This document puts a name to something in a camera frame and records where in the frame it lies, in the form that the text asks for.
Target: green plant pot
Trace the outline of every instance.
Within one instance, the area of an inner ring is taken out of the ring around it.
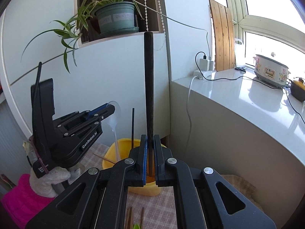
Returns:
[[[98,9],[95,15],[99,21],[101,38],[139,31],[135,27],[135,5],[132,2],[107,4]]]

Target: wooden chopstick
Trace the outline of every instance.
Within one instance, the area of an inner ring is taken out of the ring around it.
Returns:
[[[127,208],[127,220],[125,221],[124,229],[129,229],[129,224],[130,224],[129,214],[130,214],[130,208]]]
[[[97,156],[97,157],[100,157],[100,158],[102,158],[102,159],[104,159],[104,160],[106,160],[106,161],[110,162],[110,163],[116,164],[116,162],[115,162],[115,161],[112,161],[112,160],[110,160],[110,159],[108,159],[108,158],[105,158],[105,157],[99,156],[99,155],[97,155],[97,154],[95,154],[95,153],[93,153],[93,154],[94,154],[95,156]]]
[[[130,224],[129,229],[133,229],[133,210],[132,207],[130,207]]]
[[[144,207],[142,207],[142,210],[141,210],[141,223],[140,223],[141,229],[143,229],[143,221],[144,221]]]

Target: floral pattern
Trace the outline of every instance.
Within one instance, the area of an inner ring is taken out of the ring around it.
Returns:
[[[262,66],[261,64],[257,63],[257,64],[255,65],[255,71],[256,71],[256,72],[259,72],[261,66]]]
[[[285,69],[283,69],[282,73],[280,73],[279,81],[281,83],[285,83],[287,80],[287,76],[288,76],[288,72]]]

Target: metal screw cap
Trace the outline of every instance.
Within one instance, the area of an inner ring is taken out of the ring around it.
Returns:
[[[167,162],[168,162],[169,164],[175,164],[175,163],[177,163],[177,159],[171,157],[171,158],[169,158],[169,159],[167,160]]]
[[[98,172],[97,168],[91,168],[91,169],[88,170],[88,173],[90,175],[95,175],[97,172]]]
[[[206,174],[213,174],[213,172],[214,172],[214,170],[212,169],[212,168],[210,168],[210,167],[206,167],[206,168],[204,168],[204,173],[206,173]]]
[[[126,158],[124,161],[126,164],[133,164],[133,159],[132,158]]]

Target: yellow bowl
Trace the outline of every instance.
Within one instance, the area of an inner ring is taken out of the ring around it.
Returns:
[[[127,158],[129,156],[129,151],[131,150],[131,139],[119,139],[118,141],[119,145],[119,152],[121,159]],[[134,146],[138,147],[140,146],[140,140],[134,139]],[[116,154],[115,154],[115,143],[111,145],[111,147],[108,149],[106,155],[106,158],[116,161]],[[103,160],[102,168],[108,169],[111,168],[114,164],[110,163],[106,160]],[[146,185],[144,187],[129,187],[128,191],[141,194],[141,195],[147,195],[147,196],[156,196],[161,192],[161,188],[156,185],[155,178],[154,177],[148,177],[146,176]]]

